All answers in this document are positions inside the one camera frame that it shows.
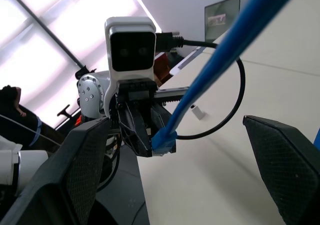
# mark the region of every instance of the white camera housing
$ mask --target white camera housing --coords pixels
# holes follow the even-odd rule
[[[117,81],[149,78],[154,81],[154,56],[156,50],[156,27],[149,17],[137,16],[137,17],[110,17],[104,24],[105,42],[107,59],[110,74],[110,84],[104,95],[103,108],[105,115],[109,118],[109,103],[111,98],[116,93]],[[122,70],[117,71],[113,66],[112,59],[112,44],[111,37],[114,34],[123,33],[152,33],[154,34],[154,46],[153,46],[153,62],[152,66],[148,69],[138,70]]]

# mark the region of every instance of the white wall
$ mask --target white wall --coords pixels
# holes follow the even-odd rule
[[[205,40],[205,6],[223,0],[142,0],[164,32],[179,31],[185,39]],[[241,0],[241,8],[247,0]],[[188,54],[189,49],[182,51]]]

